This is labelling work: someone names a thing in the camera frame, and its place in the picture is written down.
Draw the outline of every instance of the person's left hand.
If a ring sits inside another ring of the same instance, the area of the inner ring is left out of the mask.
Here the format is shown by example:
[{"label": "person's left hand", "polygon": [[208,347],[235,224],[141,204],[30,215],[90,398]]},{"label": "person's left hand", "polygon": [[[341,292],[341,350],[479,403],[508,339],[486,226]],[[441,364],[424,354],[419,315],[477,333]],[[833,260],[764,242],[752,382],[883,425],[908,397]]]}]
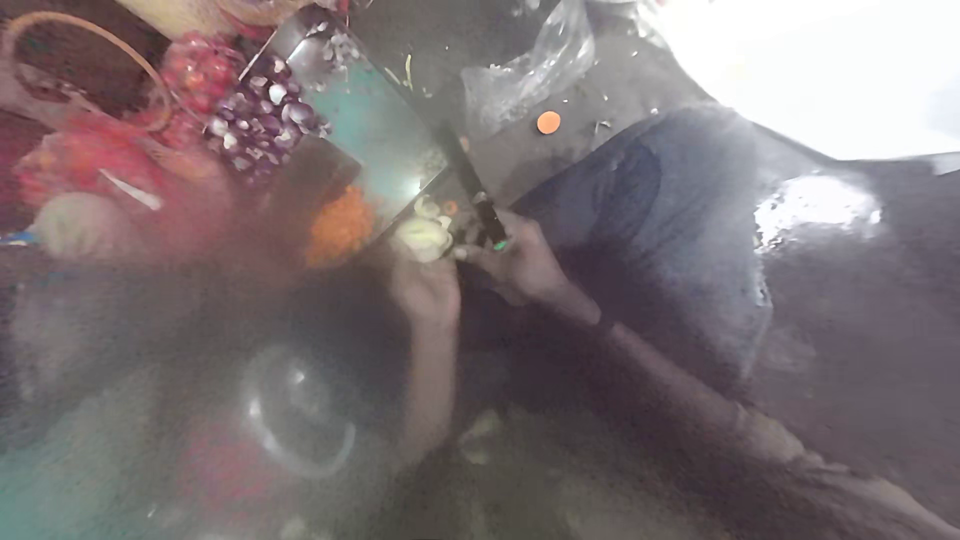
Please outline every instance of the person's left hand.
[{"label": "person's left hand", "polygon": [[417,327],[455,329],[460,320],[460,284],[451,258],[420,263],[405,246],[396,253],[390,276],[390,293]]}]

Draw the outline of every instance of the metal tray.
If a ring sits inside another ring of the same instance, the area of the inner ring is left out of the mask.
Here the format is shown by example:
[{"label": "metal tray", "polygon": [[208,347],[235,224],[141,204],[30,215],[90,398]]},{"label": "metal tray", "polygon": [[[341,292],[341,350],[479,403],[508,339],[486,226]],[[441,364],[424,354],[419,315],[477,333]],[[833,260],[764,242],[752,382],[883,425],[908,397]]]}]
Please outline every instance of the metal tray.
[{"label": "metal tray", "polygon": [[[360,56],[346,70],[329,71],[323,57],[326,37],[315,33],[321,23],[356,45]],[[301,99],[332,122],[327,140],[360,163],[352,183],[363,188],[375,208],[373,241],[446,168],[442,149],[397,88],[368,60],[356,36],[327,10],[308,6],[295,13],[276,29],[260,55],[287,61],[303,88]]]}]

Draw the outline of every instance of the leg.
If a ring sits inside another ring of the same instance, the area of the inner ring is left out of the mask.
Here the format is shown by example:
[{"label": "leg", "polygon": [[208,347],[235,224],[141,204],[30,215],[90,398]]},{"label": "leg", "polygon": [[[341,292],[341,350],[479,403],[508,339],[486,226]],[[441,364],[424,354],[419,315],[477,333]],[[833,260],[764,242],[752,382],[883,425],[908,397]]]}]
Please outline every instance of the leg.
[{"label": "leg", "polygon": [[770,317],[755,223],[754,130],[715,106],[633,126],[524,197],[605,310],[717,389],[749,372]]}]

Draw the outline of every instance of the shredded carrot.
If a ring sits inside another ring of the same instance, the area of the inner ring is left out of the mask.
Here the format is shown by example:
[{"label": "shredded carrot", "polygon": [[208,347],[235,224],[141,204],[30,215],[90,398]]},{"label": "shredded carrot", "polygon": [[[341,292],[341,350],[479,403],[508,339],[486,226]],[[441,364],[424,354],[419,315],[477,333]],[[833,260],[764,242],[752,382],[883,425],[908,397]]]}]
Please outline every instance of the shredded carrot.
[{"label": "shredded carrot", "polygon": [[364,202],[363,190],[348,185],[339,199],[324,206],[310,227],[307,265],[326,266],[352,255],[373,234],[375,215]]}]

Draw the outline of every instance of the clear plastic bag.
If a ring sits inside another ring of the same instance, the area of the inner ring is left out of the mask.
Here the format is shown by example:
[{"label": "clear plastic bag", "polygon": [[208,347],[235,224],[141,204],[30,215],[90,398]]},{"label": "clear plastic bag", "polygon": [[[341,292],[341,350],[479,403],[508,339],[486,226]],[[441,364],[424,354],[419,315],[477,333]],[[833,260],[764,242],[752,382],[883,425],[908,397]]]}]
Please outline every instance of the clear plastic bag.
[{"label": "clear plastic bag", "polygon": [[503,66],[461,72],[470,138],[497,133],[550,94],[572,85],[593,65],[595,51],[584,0],[561,0],[528,53]]},{"label": "clear plastic bag", "polygon": [[636,25],[636,34],[667,49],[660,29],[660,7],[666,0],[590,0],[594,4],[607,4],[619,16],[629,19]]}]

